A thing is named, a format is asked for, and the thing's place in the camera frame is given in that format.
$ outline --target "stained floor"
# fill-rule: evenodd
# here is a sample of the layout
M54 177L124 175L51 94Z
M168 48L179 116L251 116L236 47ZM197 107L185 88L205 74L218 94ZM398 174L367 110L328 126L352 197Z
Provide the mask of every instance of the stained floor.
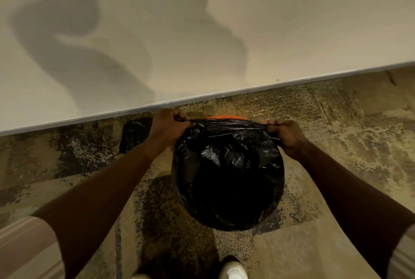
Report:
M236 114L295 119L356 175L415 211L415 68L407 67L181 106L192 118ZM122 126L151 112L0 138L0 226L118 157ZM284 157L278 210L245 232L209 229L171 192L171 150L136 187L79 278L205 278L226 255L251 278L377 278L330 214L304 169Z

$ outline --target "hand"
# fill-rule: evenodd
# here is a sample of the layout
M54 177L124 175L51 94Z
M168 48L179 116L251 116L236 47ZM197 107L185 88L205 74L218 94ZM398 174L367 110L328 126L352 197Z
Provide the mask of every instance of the hand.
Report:
M158 154L173 145L187 128L192 127L189 117L179 110L162 109L153 116L153 124L146 143L155 147Z
M298 123L293 120L269 120L264 124L267 124L269 133L277 134L283 144L284 152L294 160L298 161L303 155L304 149L311 144L304 136Z

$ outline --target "white wall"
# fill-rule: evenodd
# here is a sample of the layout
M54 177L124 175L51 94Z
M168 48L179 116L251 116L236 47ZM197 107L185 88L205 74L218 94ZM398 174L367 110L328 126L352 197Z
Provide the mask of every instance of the white wall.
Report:
M415 59L415 0L0 0L0 133Z

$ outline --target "speckled floor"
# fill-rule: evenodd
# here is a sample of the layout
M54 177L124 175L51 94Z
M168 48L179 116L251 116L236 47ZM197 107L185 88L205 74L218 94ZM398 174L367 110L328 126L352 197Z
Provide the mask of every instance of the speckled floor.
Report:
M415 68L377 72L184 105L193 118L237 114L298 120L337 161L415 211ZM0 226L117 158L123 124L150 113L0 138ZM172 152L159 156L79 278L204 278L226 255L251 278L376 278L314 183L285 155L279 209L245 232L209 229L171 192Z

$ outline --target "shoe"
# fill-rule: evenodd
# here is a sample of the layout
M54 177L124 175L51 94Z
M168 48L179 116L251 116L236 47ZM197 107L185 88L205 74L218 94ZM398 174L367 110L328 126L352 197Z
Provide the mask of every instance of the shoe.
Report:
M240 262L227 262L219 275L219 279L248 279L248 275Z
M135 274L131 279L151 279L150 276L146 274Z

